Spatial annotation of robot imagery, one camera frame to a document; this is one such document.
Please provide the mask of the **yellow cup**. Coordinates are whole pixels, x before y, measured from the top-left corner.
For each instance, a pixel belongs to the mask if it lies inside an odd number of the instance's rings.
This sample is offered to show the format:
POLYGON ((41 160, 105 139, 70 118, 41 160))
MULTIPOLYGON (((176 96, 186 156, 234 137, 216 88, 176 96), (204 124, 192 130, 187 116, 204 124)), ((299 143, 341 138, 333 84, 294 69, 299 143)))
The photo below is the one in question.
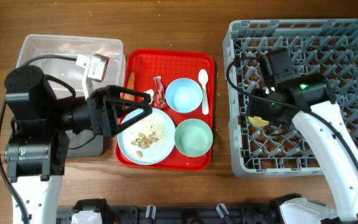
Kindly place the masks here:
POLYGON ((269 124, 269 121, 263 120, 261 117, 258 117, 258 116, 248 116, 248 120, 254 126, 258 126, 258 127, 262 127, 262 128, 269 124))

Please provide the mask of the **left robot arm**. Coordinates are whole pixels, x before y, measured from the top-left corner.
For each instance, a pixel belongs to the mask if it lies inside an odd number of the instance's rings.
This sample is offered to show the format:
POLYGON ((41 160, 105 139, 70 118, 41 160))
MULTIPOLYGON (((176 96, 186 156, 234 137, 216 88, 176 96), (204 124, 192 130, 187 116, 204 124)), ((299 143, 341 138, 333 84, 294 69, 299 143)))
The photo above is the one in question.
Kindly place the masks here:
POLYGON ((4 175, 14 199, 14 222, 56 222, 68 130, 111 138, 152 113, 147 93, 108 85, 77 97, 70 85, 35 65, 11 71, 4 86, 3 105, 14 115, 4 175))

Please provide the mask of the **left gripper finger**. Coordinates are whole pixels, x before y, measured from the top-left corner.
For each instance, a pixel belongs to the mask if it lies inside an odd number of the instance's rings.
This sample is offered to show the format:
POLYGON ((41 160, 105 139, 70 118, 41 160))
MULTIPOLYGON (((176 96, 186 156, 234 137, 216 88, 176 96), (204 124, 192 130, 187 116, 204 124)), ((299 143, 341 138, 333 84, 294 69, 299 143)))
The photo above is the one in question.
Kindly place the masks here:
POLYGON ((108 86, 108 91, 110 93, 110 96, 114 100, 124 100, 123 98, 121 98, 121 93, 123 93, 124 95, 131 95, 131 96, 141 97, 142 98, 141 103, 146 104, 146 105, 148 105, 151 102, 151 97, 150 97, 150 95, 148 93, 131 90, 131 89, 128 89, 128 88, 124 88, 122 86, 109 85, 108 86))
POLYGON ((114 107, 114 118, 116 119, 116 124, 113 126, 113 136, 118 135, 123 132, 136 122, 142 120, 152 113, 152 107, 148 104, 121 104, 114 107), (128 119, 121 124, 118 123, 118 119, 121 117, 126 117, 129 113, 140 110, 140 113, 134 117, 128 119))

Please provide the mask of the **green bowl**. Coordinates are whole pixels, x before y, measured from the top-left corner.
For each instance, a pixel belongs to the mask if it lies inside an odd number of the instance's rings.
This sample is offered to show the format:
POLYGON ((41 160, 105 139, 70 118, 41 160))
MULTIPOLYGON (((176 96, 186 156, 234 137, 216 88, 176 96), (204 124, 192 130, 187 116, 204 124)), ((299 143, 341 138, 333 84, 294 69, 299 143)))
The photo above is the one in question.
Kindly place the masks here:
POLYGON ((213 132, 200 119, 186 119, 176 128, 174 134, 176 148, 187 157, 205 155, 212 147, 213 132))

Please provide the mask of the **light blue bowl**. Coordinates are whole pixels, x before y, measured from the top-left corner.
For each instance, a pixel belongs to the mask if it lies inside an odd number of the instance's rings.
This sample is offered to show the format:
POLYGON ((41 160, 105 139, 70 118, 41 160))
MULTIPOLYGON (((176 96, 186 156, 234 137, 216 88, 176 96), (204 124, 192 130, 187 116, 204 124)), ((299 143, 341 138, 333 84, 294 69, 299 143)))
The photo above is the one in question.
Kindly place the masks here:
POLYGON ((197 109, 203 98, 200 85, 190 78, 172 81, 165 92, 168 106, 178 113, 190 113, 197 109))

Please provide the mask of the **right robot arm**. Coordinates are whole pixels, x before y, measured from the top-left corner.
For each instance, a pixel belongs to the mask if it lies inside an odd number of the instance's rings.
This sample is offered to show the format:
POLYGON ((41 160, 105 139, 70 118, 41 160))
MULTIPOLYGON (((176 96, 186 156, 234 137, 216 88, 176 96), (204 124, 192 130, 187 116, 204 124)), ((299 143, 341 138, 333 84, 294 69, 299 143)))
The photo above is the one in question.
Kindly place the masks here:
POLYGON ((304 137, 330 186, 337 218, 358 223, 358 148, 346 129, 327 79, 302 75, 287 49, 256 57, 266 90, 253 90, 246 115, 293 125, 304 137))

